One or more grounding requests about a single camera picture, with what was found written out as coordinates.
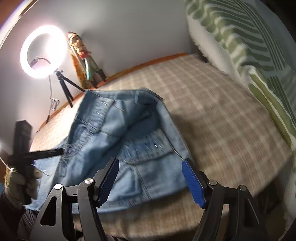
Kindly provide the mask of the left forearm dark sleeve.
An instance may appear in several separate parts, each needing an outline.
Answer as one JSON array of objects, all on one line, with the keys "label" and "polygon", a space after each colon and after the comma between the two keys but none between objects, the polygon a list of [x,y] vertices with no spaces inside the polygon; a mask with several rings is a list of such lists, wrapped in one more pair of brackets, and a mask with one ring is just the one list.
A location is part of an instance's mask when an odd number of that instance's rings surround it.
[{"label": "left forearm dark sleeve", "polygon": [[1,193],[1,240],[29,240],[39,212],[22,206],[15,208]]}]

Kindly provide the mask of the left gloved hand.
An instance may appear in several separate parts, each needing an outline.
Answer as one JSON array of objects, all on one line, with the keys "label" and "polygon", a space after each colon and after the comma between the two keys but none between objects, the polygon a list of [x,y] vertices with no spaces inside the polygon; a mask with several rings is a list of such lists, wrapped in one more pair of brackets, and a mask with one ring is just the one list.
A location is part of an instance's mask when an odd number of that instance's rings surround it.
[{"label": "left gloved hand", "polygon": [[33,177],[30,180],[26,180],[23,175],[13,171],[9,175],[9,184],[4,189],[6,198],[18,210],[27,205],[25,201],[26,194],[29,196],[30,202],[38,197],[38,180],[42,178],[43,172],[35,166],[30,166],[29,169],[33,171]]}]

